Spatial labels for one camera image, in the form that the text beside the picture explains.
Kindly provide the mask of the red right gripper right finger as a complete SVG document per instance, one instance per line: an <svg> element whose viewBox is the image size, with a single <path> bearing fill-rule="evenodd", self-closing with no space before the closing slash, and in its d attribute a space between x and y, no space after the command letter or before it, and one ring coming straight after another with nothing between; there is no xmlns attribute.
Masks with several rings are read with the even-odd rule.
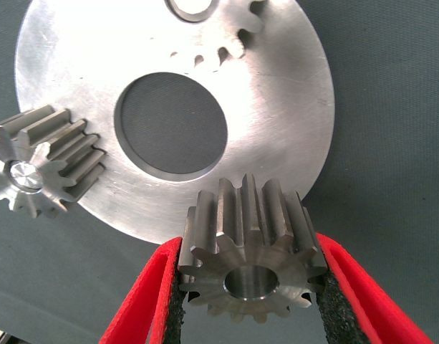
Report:
<svg viewBox="0 0 439 344"><path fill-rule="evenodd" d="M432 342L341 244L317 238L329 267L318 296L329 343Z"/></svg>

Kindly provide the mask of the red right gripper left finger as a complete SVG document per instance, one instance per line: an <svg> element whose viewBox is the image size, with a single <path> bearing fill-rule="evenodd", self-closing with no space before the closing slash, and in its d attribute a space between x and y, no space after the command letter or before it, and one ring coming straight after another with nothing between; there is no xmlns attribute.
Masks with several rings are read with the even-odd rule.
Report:
<svg viewBox="0 0 439 344"><path fill-rule="evenodd" d="M144 266L100 343L179 343L185 295L176 265L181 238L161 244Z"/></svg>

